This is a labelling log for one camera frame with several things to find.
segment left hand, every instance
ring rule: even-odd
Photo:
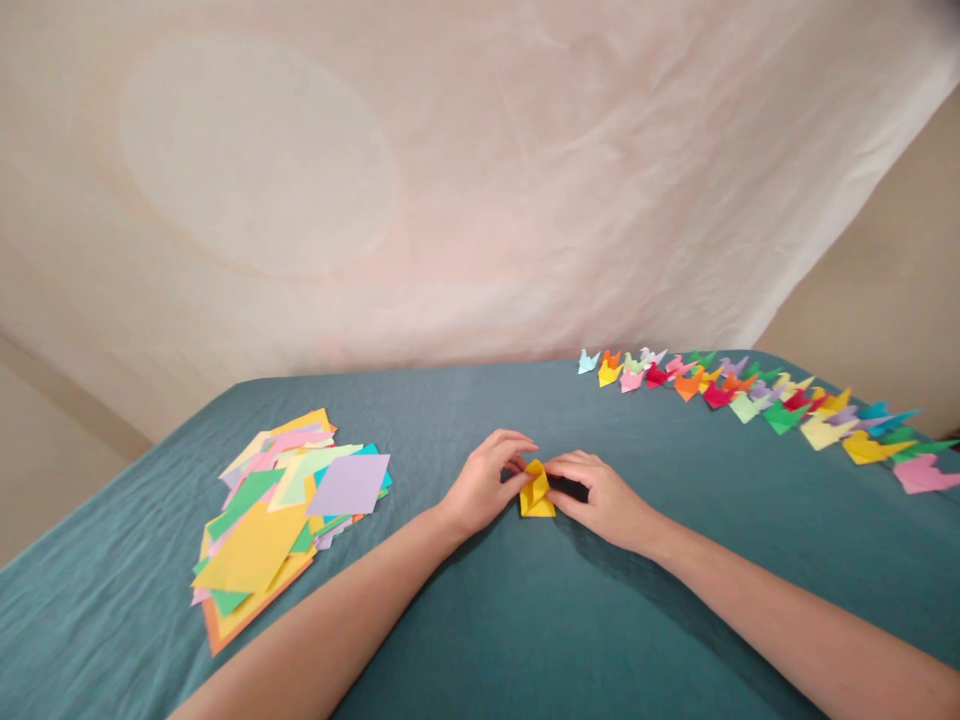
[[[523,471],[522,452],[536,452],[533,440],[513,430],[497,430],[470,453],[460,477],[437,505],[437,510],[469,537],[500,514],[531,478]],[[504,483],[500,471],[516,473]]]

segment right hand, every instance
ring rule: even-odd
[[[544,469],[589,490],[585,503],[556,490],[548,492],[547,498],[564,515],[624,550],[653,554],[670,521],[641,500],[612,467],[596,455],[574,450],[545,463]]]

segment hand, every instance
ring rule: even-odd
[[[575,450],[546,463],[544,469],[589,490],[585,503],[556,490],[548,492],[547,498],[564,515],[624,550],[648,557],[653,553],[670,521],[641,500],[612,467],[596,455]]]
[[[497,430],[470,453],[460,477],[437,509],[463,533],[464,539],[482,530],[530,482],[523,471],[527,463],[520,453],[537,450],[526,435]],[[504,468],[515,474],[501,483],[500,471]]]

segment purple origami paper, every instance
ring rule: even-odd
[[[348,455],[337,458],[323,474],[306,516],[365,515],[373,512],[389,462],[389,455]]]

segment forearm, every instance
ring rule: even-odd
[[[960,673],[666,521],[643,554],[675,575],[832,718],[960,717]]]
[[[327,717],[463,539],[435,508],[420,514],[268,628],[174,717]]]

